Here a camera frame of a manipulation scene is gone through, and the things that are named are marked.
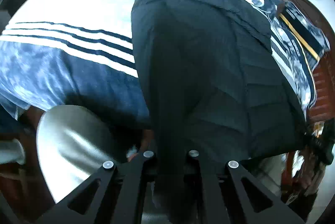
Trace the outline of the black puffer jacket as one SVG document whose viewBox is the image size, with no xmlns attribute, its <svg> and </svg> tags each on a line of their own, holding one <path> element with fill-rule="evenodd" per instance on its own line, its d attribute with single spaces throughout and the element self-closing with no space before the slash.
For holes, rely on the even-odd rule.
<svg viewBox="0 0 335 224">
<path fill-rule="evenodd" d="M 269 22 L 244 0 L 135 0 L 132 43 L 157 151 L 155 203 L 191 223 L 186 154 L 220 171 L 297 150 L 305 119 L 271 50 Z"/>
</svg>

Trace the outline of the grey round stool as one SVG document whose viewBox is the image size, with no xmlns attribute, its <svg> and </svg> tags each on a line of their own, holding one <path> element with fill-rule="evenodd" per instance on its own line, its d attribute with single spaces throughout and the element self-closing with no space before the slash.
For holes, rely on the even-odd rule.
<svg viewBox="0 0 335 224">
<path fill-rule="evenodd" d="M 121 163 L 111 133 L 82 106 L 59 105 L 45 112 L 37 126 L 40 169 L 54 202 L 60 202 L 106 161 Z"/>
</svg>

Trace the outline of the white navy striped blanket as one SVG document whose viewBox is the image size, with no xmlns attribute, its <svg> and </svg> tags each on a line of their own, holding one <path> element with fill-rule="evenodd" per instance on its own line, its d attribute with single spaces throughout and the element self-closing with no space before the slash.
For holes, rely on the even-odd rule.
<svg viewBox="0 0 335 224">
<path fill-rule="evenodd" d="M 29 108 L 78 105 L 108 123 L 150 125 L 133 55 L 134 3 L 22 4 L 1 32 L 1 111 L 17 120 Z"/>
</svg>

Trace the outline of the blue floral pillow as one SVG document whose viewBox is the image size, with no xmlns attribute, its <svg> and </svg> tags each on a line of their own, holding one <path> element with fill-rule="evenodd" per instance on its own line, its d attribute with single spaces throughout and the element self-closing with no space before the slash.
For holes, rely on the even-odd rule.
<svg viewBox="0 0 335 224">
<path fill-rule="evenodd" d="M 273 57 L 307 111 L 317 101 L 313 71 L 330 51 L 328 21 L 308 0 L 247 1 L 268 19 Z"/>
</svg>

